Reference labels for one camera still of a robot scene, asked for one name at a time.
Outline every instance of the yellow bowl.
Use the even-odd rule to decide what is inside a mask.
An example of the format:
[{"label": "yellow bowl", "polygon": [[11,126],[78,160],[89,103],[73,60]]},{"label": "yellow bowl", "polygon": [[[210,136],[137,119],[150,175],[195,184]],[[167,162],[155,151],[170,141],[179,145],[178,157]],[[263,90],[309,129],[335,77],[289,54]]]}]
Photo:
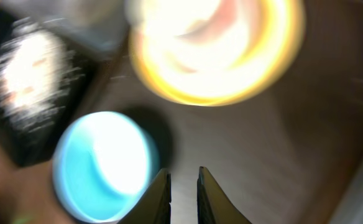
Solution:
[{"label": "yellow bowl", "polygon": [[180,78],[192,78],[194,81],[190,84],[195,89],[190,89],[188,82],[181,87],[164,78],[164,74],[178,72],[164,66],[165,53],[160,49],[155,53],[158,57],[149,54],[150,47],[156,49],[153,41],[132,31],[129,50],[139,78],[159,96],[187,105],[230,105],[260,93],[280,78],[292,63],[305,28],[304,7],[300,0],[262,0],[261,3],[262,34],[253,48],[233,66],[213,76],[200,74],[201,78],[196,80],[193,75],[183,77],[179,74]]}]

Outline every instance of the table surface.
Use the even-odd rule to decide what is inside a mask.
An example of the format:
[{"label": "table surface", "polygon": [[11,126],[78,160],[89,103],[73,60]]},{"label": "table surface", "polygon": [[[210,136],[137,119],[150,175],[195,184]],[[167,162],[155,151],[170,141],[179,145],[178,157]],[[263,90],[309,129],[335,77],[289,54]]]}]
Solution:
[{"label": "table surface", "polygon": [[[252,99],[218,108],[163,100],[137,78],[126,47],[88,92],[77,116],[120,111],[162,139],[160,153],[172,168],[173,224],[197,222],[199,166],[252,223],[326,223],[331,216],[363,155],[363,5],[305,2],[299,56]],[[0,198],[13,195],[17,214],[32,223],[72,223],[50,174],[51,162],[18,170]]]}]

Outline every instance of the blue cup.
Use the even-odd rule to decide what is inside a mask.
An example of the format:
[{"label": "blue cup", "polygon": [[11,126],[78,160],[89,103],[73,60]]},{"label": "blue cup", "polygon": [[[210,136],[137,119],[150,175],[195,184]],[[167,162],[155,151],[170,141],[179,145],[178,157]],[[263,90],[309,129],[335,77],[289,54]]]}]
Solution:
[{"label": "blue cup", "polygon": [[113,222],[132,210],[158,170],[148,134],[123,114],[99,112],[63,133],[53,157],[53,184],[75,218]]}]

